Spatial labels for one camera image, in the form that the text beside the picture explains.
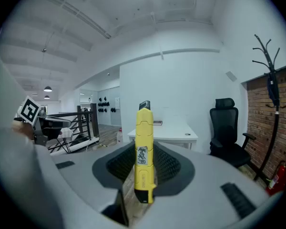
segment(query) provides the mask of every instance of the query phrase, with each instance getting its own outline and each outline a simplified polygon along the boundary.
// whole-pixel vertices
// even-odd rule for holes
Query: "red fire extinguisher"
[[[286,185],[286,162],[281,161],[277,174],[273,177],[269,186],[266,188],[266,192],[269,195],[273,195],[276,192],[284,190]]]

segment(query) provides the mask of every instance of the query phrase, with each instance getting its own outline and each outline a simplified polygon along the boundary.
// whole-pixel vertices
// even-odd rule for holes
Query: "black office chair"
[[[255,136],[243,133],[246,137],[242,147],[237,141],[238,109],[234,108],[232,98],[216,99],[215,108],[210,110],[210,116],[214,128],[214,137],[211,140],[211,155],[225,160],[234,167],[240,167],[248,163],[250,155],[245,151],[249,139],[255,140]]]

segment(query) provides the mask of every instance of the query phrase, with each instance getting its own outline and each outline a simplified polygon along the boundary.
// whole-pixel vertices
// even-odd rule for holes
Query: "white desk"
[[[130,141],[135,139],[135,129],[128,133]],[[153,126],[153,139],[157,142],[186,144],[188,149],[195,149],[198,136],[186,122],[179,120],[163,121],[162,125]]]

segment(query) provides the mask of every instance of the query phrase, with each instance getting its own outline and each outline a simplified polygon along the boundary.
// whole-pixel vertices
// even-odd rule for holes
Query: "chair armrest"
[[[222,147],[223,147],[222,144],[221,144],[216,138],[212,138],[212,139],[211,139],[211,143],[212,143],[215,147],[217,147],[217,148],[222,148]]]
[[[247,138],[250,138],[250,139],[252,139],[252,140],[256,140],[256,137],[255,136],[253,136],[253,135],[251,135],[251,134],[249,134],[249,133],[243,133],[243,135]]]

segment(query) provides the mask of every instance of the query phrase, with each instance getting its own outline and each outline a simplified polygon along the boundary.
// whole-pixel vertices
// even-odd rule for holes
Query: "chair headrest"
[[[232,98],[220,98],[216,99],[216,109],[231,109],[235,105],[234,100]]]

